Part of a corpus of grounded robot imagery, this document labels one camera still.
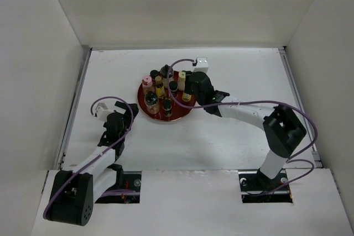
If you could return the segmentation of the short yellow oil bottle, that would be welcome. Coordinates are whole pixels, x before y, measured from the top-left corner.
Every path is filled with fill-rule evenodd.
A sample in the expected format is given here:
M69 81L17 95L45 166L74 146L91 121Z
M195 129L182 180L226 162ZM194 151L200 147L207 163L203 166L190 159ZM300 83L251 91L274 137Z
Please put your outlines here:
M155 78L155 92L159 99L165 99L165 89L160 76Z

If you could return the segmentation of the black cap pepper grinder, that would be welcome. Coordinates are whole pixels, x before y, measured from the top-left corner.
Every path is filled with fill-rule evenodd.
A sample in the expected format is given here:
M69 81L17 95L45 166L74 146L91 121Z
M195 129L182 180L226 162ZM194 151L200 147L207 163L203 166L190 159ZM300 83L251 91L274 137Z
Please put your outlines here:
M164 88L168 88L170 82L174 81L174 70L169 65L164 65L160 69L160 75L162 77L162 83Z

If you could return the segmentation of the pink cap spice jar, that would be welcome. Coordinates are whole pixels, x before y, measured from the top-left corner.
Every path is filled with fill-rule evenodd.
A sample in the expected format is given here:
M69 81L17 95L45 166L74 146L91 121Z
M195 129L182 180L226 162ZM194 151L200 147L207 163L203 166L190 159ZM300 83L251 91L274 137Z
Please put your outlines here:
M142 78L142 88L143 93L146 95L148 92L155 92L155 87L153 85L153 80L150 76L144 76Z

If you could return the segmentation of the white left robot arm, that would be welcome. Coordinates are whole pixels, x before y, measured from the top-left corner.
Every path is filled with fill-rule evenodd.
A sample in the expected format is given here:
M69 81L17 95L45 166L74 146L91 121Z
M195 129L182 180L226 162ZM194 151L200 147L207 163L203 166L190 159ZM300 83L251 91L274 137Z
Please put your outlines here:
M86 160L71 170L56 173L49 202L43 212L45 220L85 226L96 201L138 192L137 187L124 180L122 166L116 163L139 112L138 106L121 99L117 99L114 106L124 111L108 109L101 99L92 105L91 113L103 121L105 131Z

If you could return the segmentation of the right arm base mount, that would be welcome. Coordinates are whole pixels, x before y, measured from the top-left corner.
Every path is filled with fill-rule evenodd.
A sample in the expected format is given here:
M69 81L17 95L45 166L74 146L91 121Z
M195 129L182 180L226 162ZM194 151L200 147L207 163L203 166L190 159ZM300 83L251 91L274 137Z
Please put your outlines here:
M285 170L268 180L257 171L239 171L238 178L243 203L293 203L289 185L274 190L288 182Z

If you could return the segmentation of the black cap brown spice jar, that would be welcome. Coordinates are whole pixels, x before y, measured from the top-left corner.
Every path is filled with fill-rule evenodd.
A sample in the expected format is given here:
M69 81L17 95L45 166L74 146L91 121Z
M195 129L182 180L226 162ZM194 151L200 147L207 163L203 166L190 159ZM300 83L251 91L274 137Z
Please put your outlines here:
M158 70L152 70L152 71L150 72L150 77L152 78L153 81L155 80L155 78L156 78L157 76L159 76L159 71L158 71Z

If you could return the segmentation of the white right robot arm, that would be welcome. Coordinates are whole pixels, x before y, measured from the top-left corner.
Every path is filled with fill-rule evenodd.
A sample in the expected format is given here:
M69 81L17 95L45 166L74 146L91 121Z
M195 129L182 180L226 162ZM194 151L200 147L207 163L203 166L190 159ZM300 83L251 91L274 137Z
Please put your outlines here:
M229 93L215 90L201 71L187 72L185 92L192 94L209 114L233 118L264 131L269 152L252 181L262 190L274 186L284 164L306 136L306 129L293 110L280 103L270 108L238 103Z

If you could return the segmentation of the tall yellow oil bottle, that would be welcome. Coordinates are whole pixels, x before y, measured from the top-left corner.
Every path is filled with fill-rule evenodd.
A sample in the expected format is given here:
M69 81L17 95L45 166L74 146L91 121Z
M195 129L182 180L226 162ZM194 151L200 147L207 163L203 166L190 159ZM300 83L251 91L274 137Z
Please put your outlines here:
M189 90L184 90L183 95L182 95L182 100L184 102L190 102L191 100L191 94Z

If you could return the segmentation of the black cap dark spice jar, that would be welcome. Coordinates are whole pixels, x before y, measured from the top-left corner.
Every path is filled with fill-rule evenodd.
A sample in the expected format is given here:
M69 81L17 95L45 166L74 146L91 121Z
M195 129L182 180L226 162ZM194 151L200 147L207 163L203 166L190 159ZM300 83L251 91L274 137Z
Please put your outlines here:
M169 98L171 101L173 101L173 98L176 98L178 96L178 83L176 81L170 81L168 89Z

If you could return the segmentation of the cream cap salt shaker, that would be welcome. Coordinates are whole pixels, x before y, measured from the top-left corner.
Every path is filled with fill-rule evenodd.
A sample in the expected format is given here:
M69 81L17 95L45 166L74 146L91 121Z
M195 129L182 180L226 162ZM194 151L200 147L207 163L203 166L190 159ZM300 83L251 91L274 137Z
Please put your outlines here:
M178 90L184 92L186 81L186 71L180 71L178 73Z

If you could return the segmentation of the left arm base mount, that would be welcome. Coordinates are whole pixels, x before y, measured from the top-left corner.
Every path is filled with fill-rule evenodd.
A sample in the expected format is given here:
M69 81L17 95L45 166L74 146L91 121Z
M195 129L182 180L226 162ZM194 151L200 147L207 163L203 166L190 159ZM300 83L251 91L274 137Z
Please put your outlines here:
M137 204L142 186L141 171L125 171L115 185L96 201L96 204Z

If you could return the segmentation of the black cap spice jar back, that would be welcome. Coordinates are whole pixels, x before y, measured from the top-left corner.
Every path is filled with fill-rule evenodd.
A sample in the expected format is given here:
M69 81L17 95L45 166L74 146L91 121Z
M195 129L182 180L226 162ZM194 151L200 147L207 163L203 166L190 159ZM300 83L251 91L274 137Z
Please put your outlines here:
M171 117L172 115L172 101L170 99L163 100L163 110L166 117Z

